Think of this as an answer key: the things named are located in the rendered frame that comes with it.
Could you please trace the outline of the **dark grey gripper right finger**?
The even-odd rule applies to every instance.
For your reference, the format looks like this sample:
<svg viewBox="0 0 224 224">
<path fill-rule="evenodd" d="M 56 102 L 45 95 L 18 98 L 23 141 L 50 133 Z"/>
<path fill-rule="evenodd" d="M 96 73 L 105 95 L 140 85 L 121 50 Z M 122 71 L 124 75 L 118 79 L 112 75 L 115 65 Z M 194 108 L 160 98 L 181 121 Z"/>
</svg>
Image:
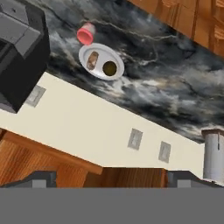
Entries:
<svg viewBox="0 0 224 224">
<path fill-rule="evenodd" d="M 170 188 L 221 188 L 221 185 L 217 185 L 214 182 L 202 180 L 192 174 L 190 171 L 168 171 L 167 178 L 167 186 Z"/>
</svg>

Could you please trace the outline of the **pink jam jar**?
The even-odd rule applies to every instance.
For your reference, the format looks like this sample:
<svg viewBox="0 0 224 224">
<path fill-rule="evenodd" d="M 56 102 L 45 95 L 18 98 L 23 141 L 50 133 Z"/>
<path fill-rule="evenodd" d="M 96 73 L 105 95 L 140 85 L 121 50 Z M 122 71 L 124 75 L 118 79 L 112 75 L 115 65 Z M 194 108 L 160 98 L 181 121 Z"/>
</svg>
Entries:
<svg viewBox="0 0 224 224">
<path fill-rule="evenodd" d="M 77 31 L 77 39 L 85 46 L 91 45 L 94 41 L 95 26 L 89 22 L 85 23 Z"/>
</svg>

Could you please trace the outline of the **wooden wall cabinet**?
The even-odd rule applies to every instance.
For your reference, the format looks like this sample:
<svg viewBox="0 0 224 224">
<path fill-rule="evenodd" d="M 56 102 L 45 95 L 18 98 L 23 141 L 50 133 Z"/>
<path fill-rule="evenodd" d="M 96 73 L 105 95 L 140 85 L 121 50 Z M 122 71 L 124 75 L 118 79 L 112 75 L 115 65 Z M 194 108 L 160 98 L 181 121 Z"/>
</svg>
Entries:
<svg viewBox="0 0 224 224">
<path fill-rule="evenodd" d="M 83 187 L 89 173 L 102 167 L 8 130 L 0 130 L 0 185 L 27 177 L 34 171 L 57 172 L 57 187 Z"/>
</svg>

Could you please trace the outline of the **brown bread slice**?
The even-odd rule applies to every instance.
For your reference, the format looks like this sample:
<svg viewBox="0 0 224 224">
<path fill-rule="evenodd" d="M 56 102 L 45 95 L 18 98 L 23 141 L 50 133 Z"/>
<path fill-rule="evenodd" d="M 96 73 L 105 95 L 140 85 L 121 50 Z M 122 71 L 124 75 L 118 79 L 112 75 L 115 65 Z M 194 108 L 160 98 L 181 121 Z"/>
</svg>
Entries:
<svg viewBox="0 0 224 224">
<path fill-rule="evenodd" d="M 95 65 L 98 60 L 98 56 L 99 56 L 98 52 L 92 52 L 89 55 L 88 60 L 87 60 L 87 69 L 89 69 L 89 70 L 95 69 Z"/>
</svg>

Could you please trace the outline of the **dark green avocado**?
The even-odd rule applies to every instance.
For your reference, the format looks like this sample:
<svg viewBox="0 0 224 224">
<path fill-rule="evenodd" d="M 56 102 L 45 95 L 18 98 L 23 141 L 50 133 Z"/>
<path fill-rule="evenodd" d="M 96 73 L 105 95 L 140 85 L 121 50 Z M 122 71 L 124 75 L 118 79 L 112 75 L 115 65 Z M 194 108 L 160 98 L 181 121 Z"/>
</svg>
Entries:
<svg viewBox="0 0 224 224">
<path fill-rule="evenodd" d="M 117 66 L 114 61 L 107 61 L 103 64 L 102 71 L 107 76 L 114 76 L 116 74 Z"/>
</svg>

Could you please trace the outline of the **wooden base cabinets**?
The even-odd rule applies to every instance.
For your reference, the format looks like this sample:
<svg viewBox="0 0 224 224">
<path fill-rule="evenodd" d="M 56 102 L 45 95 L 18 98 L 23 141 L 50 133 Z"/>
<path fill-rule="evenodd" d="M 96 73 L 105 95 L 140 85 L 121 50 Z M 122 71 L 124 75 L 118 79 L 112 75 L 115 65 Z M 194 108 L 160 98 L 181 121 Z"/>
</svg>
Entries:
<svg viewBox="0 0 224 224">
<path fill-rule="evenodd" d="M 224 58 L 224 0 L 129 0 Z"/>
</svg>

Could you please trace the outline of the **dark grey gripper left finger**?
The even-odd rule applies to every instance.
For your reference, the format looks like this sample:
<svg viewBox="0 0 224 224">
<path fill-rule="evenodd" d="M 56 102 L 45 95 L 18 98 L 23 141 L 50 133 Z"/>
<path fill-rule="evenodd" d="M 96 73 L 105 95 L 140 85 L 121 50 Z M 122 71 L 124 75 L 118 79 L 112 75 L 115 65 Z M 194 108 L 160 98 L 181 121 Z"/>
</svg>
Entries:
<svg viewBox="0 0 224 224">
<path fill-rule="evenodd" d="M 53 188 L 57 186 L 56 178 L 56 171 L 34 171 L 22 180 L 0 185 L 0 188 Z"/>
</svg>

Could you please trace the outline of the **white oval plate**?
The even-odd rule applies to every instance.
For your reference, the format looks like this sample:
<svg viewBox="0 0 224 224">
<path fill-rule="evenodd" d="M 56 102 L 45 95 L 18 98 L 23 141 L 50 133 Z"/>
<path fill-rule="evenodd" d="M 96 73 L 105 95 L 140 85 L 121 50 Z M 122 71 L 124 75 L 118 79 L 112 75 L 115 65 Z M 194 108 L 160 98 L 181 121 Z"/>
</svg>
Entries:
<svg viewBox="0 0 224 224">
<path fill-rule="evenodd" d="M 94 70 L 89 70 L 87 69 L 87 62 L 88 57 L 92 52 L 98 52 L 99 56 Z M 121 78 L 124 73 L 124 63 L 121 57 L 112 48 L 103 44 L 93 43 L 91 45 L 84 45 L 79 50 L 79 61 L 87 72 L 101 80 L 113 81 Z M 116 74 L 114 76 L 107 76 L 102 71 L 103 64 L 107 61 L 114 61 L 117 66 Z"/>
</svg>

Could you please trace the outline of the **wooden cabinet door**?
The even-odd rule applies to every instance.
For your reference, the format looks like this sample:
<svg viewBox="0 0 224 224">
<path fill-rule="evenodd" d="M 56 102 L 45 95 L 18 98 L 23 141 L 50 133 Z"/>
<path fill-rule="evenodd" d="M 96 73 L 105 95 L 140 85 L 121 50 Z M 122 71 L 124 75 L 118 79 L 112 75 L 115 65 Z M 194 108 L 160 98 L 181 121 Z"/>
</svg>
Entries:
<svg viewBox="0 0 224 224">
<path fill-rule="evenodd" d="M 163 168 L 104 168 L 101 174 L 89 173 L 84 187 L 164 188 L 167 170 Z"/>
</svg>

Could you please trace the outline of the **grey cylindrical canister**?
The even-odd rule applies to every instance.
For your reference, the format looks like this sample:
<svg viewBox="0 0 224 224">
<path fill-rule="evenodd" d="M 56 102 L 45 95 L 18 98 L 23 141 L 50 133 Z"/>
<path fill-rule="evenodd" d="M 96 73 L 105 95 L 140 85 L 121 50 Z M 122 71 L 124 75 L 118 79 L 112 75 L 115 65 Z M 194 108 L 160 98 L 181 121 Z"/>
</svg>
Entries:
<svg viewBox="0 0 224 224">
<path fill-rule="evenodd" d="M 203 179 L 224 185 L 224 130 L 204 129 Z"/>
</svg>

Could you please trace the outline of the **grey wall socket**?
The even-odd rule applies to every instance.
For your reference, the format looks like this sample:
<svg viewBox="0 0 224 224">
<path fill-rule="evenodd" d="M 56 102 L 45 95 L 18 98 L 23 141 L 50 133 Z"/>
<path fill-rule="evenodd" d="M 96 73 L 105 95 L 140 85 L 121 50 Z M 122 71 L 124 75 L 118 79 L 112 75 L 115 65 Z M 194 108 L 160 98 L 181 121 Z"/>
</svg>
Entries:
<svg viewBox="0 0 224 224">
<path fill-rule="evenodd" d="M 45 88 L 36 85 L 31 91 L 30 95 L 27 97 L 25 103 L 35 108 L 38 105 L 41 97 L 44 95 L 45 91 Z"/>
<path fill-rule="evenodd" d="M 161 142 L 158 159 L 162 162 L 168 163 L 170 154 L 171 154 L 171 146 L 166 142 Z"/>
<path fill-rule="evenodd" d="M 129 136 L 128 147 L 138 151 L 140 143 L 142 141 L 142 137 L 143 137 L 142 131 L 138 129 L 132 129 Z"/>
</svg>

